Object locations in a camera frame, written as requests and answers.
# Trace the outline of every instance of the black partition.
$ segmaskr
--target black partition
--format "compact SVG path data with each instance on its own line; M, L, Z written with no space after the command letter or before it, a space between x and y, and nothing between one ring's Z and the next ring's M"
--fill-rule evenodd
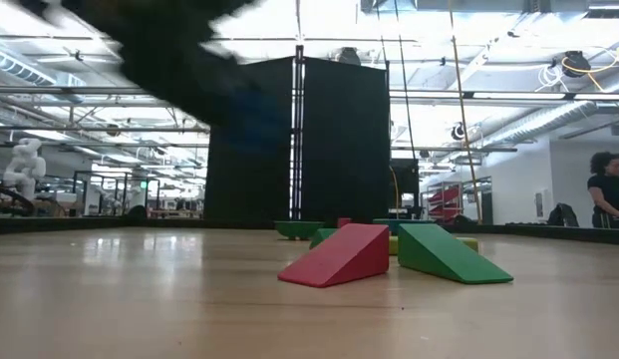
M302 220L385 217L391 176L384 70L304 59Z
M293 58L245 66L277 102L276 129L291 134ZM204 218L216 223L267 223L289 218L290 140L273 152L242 149L211 132Z

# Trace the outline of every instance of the woman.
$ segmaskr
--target woman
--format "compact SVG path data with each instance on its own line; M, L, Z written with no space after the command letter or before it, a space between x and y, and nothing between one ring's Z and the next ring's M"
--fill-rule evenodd
M590 160L588 191L595 202L592 224L595 228L619 228L619 154L595 154Z

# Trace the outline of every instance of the floor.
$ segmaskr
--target floor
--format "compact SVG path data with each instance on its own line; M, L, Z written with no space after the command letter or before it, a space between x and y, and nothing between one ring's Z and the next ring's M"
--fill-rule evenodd
M619 246L480 236L512 284L394 262L328 289L279 282L269 231L0 236L0 359L619 359Z

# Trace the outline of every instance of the yellow block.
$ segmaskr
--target yellow block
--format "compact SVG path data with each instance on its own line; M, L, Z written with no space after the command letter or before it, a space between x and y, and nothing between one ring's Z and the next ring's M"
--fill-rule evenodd
M462 243L466 244L470 249L479 253L479 242L475 238L458 237Z
M398 237L396 235L389 238L389 255L398 255Z

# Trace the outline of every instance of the red block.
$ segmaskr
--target red block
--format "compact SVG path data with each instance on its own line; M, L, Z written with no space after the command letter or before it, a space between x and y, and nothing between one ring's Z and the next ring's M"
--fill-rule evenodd
M278 279L317 288L342 284L389 270L389 228L348 224L286 267Z
M349 223L351 223L351 218L338 218L338 228L342 228Z

